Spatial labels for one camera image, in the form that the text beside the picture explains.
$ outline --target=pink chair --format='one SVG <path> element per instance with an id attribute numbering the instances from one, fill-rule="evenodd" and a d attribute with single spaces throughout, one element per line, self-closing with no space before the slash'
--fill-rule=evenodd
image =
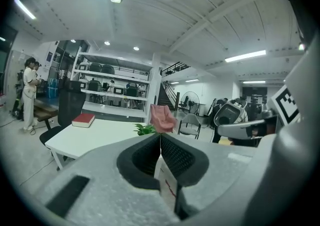
<path id="1" fill-rule="evenodd" d="M 151 104 L 151 121 L 150 123 L 155 127 L 156 132 L 172 132 L 177 124 L 177 120 L 172 116 L 169 107 L 157 106 Z"/>

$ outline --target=green plant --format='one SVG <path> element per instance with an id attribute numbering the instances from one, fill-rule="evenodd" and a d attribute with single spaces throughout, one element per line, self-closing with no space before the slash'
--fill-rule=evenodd
<path id="1" fill-rule="evenodd" d="M 134 124 L 137 128 L 137 130 L 134 130 L 134 132 L 137 132 L 139 136 L 154 133 L 155 128 L 153 125 L 146 125 L 143 126 L 141 124 Z"/>

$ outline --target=white ceiling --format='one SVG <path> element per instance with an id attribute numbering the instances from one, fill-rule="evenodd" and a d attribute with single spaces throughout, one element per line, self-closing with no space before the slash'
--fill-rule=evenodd
<path id="1" fill-rule="evenodd" d="M 36 20 L 15 6 L 10 20 L 42 41 L 83 39 L 102 51 L 123 53 L 138 46 L 143 59 L 159 52 L 166 64 L 182 61 L 213 75 L 284 77 L 303 54 L 297 50 L 297 23 L 286 0 L 21 1 Z M 106 40 L 111 46 L 104 45 Z M 259 50 L 267 50 L 267 56 L 224 62 Z"/>

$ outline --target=fan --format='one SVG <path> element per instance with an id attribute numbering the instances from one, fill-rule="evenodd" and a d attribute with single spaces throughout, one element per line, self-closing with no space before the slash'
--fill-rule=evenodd
<path id="1" fill-rule="evenodd" d="M 186 92 L 180 101 L 180 107 L 185 114 L 196 114 L 200 105 L 199 103 L 199 97 L 196 93 Z"/>

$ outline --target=book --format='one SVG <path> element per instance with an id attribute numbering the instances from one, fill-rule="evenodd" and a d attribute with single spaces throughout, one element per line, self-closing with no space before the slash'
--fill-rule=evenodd
<path id="1" fill-rule="evenodd" d="M 94 119 L 95 115 L 83 113 L 72 121 L 72 125 L 76 127 L 89 128 Z"/>

